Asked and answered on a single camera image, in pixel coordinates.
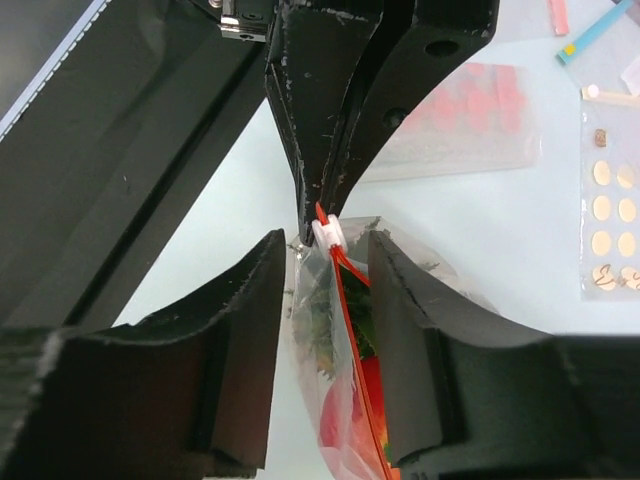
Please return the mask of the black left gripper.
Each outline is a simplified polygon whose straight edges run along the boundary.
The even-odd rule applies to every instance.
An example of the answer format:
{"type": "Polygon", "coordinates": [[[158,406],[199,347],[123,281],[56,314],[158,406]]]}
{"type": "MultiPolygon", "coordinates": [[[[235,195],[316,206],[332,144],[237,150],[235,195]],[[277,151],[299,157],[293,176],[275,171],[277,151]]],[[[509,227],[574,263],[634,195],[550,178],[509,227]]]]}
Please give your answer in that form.
{"type": "Polygon", "coordinates": [[[265,87],[294,181],[299,239],[315,204],[357,63],[381,24],[381,1],[192,0],[224,38],[268,39],[265,87]]]}

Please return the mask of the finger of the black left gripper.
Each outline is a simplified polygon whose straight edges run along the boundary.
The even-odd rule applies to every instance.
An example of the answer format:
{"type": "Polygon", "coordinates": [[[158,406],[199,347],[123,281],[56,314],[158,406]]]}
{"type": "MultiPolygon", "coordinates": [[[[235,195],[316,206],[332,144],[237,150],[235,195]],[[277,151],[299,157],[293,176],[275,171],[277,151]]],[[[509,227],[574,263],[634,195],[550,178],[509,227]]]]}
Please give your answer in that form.
{"type": "Polygon", "coordinates": [[[418,104],[494,37],[498,1],[387,1],[345,101],[319,202],[339,214],[357,181],[418,104]]]}

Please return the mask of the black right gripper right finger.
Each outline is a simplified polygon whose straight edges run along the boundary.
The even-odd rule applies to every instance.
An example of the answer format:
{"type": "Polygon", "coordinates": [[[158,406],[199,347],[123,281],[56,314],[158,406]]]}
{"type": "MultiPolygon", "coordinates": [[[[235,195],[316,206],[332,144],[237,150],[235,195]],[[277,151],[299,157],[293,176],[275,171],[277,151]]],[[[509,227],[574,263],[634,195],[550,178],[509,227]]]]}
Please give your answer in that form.
{"type": "Polygon", "coordinates": [[[545,333],[369,238],[391,458],[406,479],[635,479],[639,340],[545,333]]]}

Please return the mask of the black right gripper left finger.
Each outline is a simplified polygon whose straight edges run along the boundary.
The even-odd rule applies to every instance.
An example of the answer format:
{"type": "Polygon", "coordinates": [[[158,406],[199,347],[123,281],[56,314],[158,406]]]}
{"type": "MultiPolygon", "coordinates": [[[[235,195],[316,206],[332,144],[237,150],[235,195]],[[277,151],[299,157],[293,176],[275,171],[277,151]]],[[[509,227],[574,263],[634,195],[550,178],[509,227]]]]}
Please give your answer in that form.
{"type": "Polygon", "coordinates": [[[265,466],[285,236],[134,325],[1,331],[5,479],[253,478],[265,466]]]}

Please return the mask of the orange toy pineapple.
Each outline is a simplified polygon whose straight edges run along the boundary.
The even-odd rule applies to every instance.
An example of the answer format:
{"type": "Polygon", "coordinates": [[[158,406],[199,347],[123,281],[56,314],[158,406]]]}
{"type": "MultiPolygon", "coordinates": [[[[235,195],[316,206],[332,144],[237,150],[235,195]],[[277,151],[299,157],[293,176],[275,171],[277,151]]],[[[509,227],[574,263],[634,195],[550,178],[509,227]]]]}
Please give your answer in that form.
{"type": "MultiPolygon", "coordinates": [[[[439,279],[455,276],[435,250],[379,216],[346,219],[341,226],[346,256],[364,275],[369,236],[378,231],[404,248],[421,269],[439,279]]],[[[287,253],[291,269],[284,290],[285,312],[293,357],[302,373],[330,382],[352,364],[334,264],[318,246],[306,246],[299,238],[287,245],[287,253]]],[[[374,353],[376,343],[370,289],[344,265],[340,276],[359,355],[366,357],[374,353]]]]}

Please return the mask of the clear red-zipper zip bag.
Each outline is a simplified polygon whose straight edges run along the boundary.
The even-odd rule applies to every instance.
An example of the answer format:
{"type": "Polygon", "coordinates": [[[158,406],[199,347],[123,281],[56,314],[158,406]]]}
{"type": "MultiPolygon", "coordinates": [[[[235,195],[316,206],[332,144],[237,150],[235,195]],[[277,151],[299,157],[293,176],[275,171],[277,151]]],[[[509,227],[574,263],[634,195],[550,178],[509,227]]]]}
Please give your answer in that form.
{"type": "Polygon", "coordinates": [[[398,479],[391,465],[376,353],[368,275],[368,241],[387,235],[423,270],[476,304],[493,305],[435,250],[380,216],[346,218],[348,265],[336,265],[317,245],[294,238],[287,246],[283,328],[292,366],[335,479],[398,479]]]}

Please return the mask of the red toy apple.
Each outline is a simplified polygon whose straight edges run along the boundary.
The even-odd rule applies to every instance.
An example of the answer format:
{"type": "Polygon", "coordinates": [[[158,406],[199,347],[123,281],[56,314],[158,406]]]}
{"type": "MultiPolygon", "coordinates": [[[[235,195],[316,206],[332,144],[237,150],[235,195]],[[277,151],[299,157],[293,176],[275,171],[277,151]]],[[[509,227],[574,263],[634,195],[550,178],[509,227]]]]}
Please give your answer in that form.
{"type": "Polygon", "coordinates": [[[384,411],[384,397],[379,360],[369,356],[362,361],[372,416],[363,410],[355,380],[342,375],[329,388],[323,403],[319,447],[329,470],[336,479],[383,479],[384,468],[371,435],[370,422],[385,454],[390,459],[390,445],[384,411]]]}

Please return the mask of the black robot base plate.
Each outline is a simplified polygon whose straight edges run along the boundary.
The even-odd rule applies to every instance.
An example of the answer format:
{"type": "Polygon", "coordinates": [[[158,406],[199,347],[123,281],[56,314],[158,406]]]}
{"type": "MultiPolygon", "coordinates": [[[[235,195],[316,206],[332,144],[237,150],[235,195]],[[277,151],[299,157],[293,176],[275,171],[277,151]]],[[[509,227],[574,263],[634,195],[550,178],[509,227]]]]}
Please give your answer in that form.
{"type": "Polygon", "coordinates": [[[1,323],[112,325],[264,97],[204,1],[103,1],[1,142],[1,323]]]}

